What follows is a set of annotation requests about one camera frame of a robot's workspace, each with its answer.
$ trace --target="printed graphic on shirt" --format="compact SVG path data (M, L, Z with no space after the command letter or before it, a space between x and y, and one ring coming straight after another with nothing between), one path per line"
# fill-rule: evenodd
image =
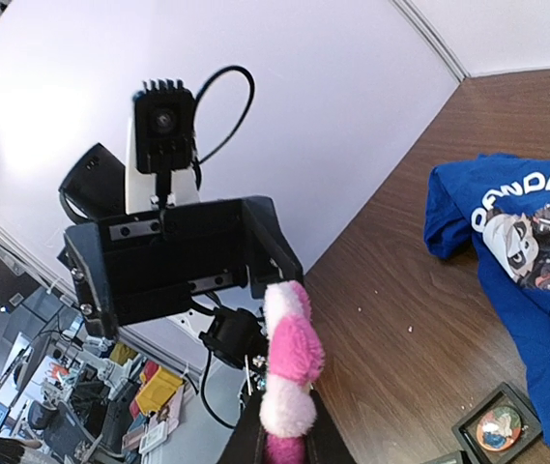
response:
M550 291L550 205L533 215L487 211L483 241L508 275L524 288Z

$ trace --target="yellow bin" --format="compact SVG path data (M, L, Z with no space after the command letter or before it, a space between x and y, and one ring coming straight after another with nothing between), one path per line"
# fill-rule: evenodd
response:
M180 377L159 366L150 382L135 397L139 410L144 416L157 413L182 384Z

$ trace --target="plush toy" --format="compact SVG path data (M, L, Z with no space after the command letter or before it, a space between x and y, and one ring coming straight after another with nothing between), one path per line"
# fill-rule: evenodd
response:
M260 420L267 432L267 462L303 464L304 435L316 419L310 385L324 365L304 288L295 281L270 285L264 317L270 350Z

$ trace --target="circular picture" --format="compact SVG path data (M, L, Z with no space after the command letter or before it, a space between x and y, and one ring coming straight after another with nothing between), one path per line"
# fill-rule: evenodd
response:
M504 451L512 447L522 433L522 420L508 406L492 409L482 417L477 427L477 440L489 451Z

